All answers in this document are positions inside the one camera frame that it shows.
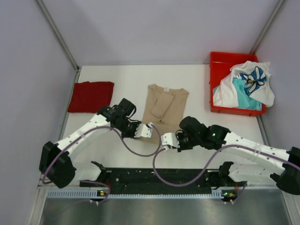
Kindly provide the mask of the beige t-shirt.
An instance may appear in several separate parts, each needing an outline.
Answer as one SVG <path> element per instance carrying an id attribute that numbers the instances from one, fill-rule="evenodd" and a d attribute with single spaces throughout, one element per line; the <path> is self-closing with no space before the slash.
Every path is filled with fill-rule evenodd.
<path id="1" fill-rule="evenodd" d="M 161 135 L 176 132 L 183 119 L 188 95 L 185 89 L 149 85 L 142 123 L 153 123 Z"/>

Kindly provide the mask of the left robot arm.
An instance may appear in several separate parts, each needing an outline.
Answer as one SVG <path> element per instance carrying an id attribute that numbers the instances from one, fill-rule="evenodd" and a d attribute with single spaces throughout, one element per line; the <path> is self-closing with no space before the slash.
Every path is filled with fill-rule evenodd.
<path id="1" fill-rule="evenodd" d="M 66 138 L 53 143 L 48 141 L 42 148 L 39 170 L 44 179 L 49 179 L 58 188 L 72 181 L 90 180 L 96 186 L 106 182 L 106 174 L 97 162 L 75 163 L 77 156 L 102 134 L 116 129 L 125 138 L 135 138 L 140 121 L 132 122 L 130 115 L 136 106 L 127 99 L 112 107 L 102 107 L 81 128 Z"/>

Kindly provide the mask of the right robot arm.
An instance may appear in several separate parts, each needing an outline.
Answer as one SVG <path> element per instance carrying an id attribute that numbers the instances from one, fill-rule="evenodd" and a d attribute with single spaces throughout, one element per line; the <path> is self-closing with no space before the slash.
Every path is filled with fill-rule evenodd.
<path id="1" fill-rule="evenodd" d="M 185 117 L 179 124 L 181 132 L 176 137 L 178 151 L 200 146 L 207 150 L 237 155 L 252 162 L 243 165 L 224 162 L 219 168 L 219 181 L 223 185 L 235 182 L 275 183 L 289 194 L 300 193 L 300 149 L 277 149 L 243 138 L 219 126 L 205 126 L 194 117 Z"/>

